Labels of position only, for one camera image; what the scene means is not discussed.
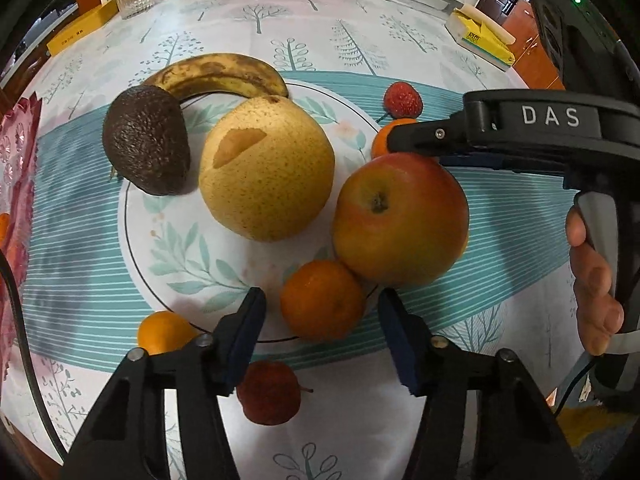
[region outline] dark avocado skin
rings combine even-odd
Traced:
[[[133,86],[111,103],[104,153],[119,175],[151,195],[180,193],[191,152],[180,103],[157,86]]]

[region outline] cable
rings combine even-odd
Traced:
[[[38,385],[38,379],[36,378],[36,372],[33,369],[33,362],[31,361],[31,352],[29,350],[29,343],[27,341],[27,331],[24,327],[24,316],[22,315],[22,305],[20,304],[20,294],[18,293],[18,286],[15,284],[14,274],[11,270],[9,262],[6,260],[4,253],[0,251],[0,272],[2,273],[2,279],[6,285],[6,289],[9,293],[9,302],[11,303],[11,310],[14,313],[15,321],[15,333],[18,339],[18,348],[20,349],[20,357],[22,358],[22,366],[24,367],[24,374],[27,377],[29,383],[29,389],[31,391],[31,397],[36,404],[36,409],[40,415],[40,420],[44,425],[44,429],[47,431],[53,447],[63,460],[66,459],[66,449],[60,441],[58,432],[53,427],[53,423],[47,411],[44,400],[42,399],[42,392]]]
[[[580,370],[580,373],[578,373],[574,377],[574,380],[571,381],[571,383],[569,384],[569,387],[567,388],[564,395],[562,396],[562,400],[560,401],[560,404],[558,404],[558,409],[554,413],[554,416],[556,418],[558,418],[558,415],[560,415],[560,412],[562,411],[562,409],[564,408],[564,405],[569,399],[569,395],[571,395],[571,392],[574,390],[575,385],[578,384],[580,382],[580,379],[583,378],[589,372],[589,370],[593,368],[593,366],[596,364],[598,359],[599,357],[592,357],[591,361],[589,361],[589,363],[582,370]]]
[[[633,291],[636,288],[636,285],[638,284],[638,282],[640,282],[640,267],[636,269],[636,272],[632,276],[631,282],[629,283],[629,288],[628,288],[628,293],[626,294],[626,298],[623,298],[624,301],[620,301],[620,305],[624,305],[631,299],[631,295],[633,294]],[[562,411],[562,408],[564,408],[564,405],[569,399],[569,395],[571,395],[571,392],[575,388],[575,385],[578,384],[578,382],[580,382],[580,379],[583,378],[589,372],[589,370],[591,370],[594,367],[598,359],[599,359],[599,356],[591,358],[591,361],[589,361],[589,363],[582,370],[580,370],[580,373],[578,373],[574,377],[574,380],[571,381],[571,383],[569,384],[569,387],[567,388],[564,395],[562,396],[562,400],[560,401],[560,404],[558,404],[558,409],[554,413],[556,418],[558,418],[558,415],[560,415],[560,411]]]

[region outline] screw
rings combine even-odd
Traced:
[[[204,348],[210,346],[213,343],[213,336],[211,334],[202,334],[196,339],[196,345]]]
[[[446,348],[449,346],[449,340],[441,335],[435,335],[431,338],[431,346],[434,348]]]
[[[498,355],[500,359],[502,359],[503,361],[507,361],[508,363],[513,363],[518,360],[516,352],[514,352],[513,350],[509,350],[508,348],[500,349],[498,351]]]
[[[129,361],[140,361],[140,359],[142,359],[145,355],[145,350],[143,348],[132,348],[131,350],[129,350],[129,352],[127,353],[127,359]]]

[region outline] finger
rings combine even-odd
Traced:
[[[584,349],[591,355],[602,355],[607,351],[611,336],[598,330],[588,321],[578,319],[578,334]]]
[[[622,306],[609,294],[594,296],[581,282],[574,283],[575,299],[578,303],[577,318],[589,323],[597,330],[613,335],[620,327],[624,319]]]
[[[587,239],[587,228],[575,207],[569,209],[567,213],[564,230],[566,232],[566,240],[571,247],[577,247],[585,243]]]
[[[611,269],[607,261],[589,244],[569,250],[571,271],[577,281],[586,285],[594,296],[604,296],[611,289]]]

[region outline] banana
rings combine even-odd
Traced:
[[[181,102],[211,92],[244,97],[289,95],[276,69],[242,54],[204,54],[183,59],[154,74],[143,85],[159,86]]]

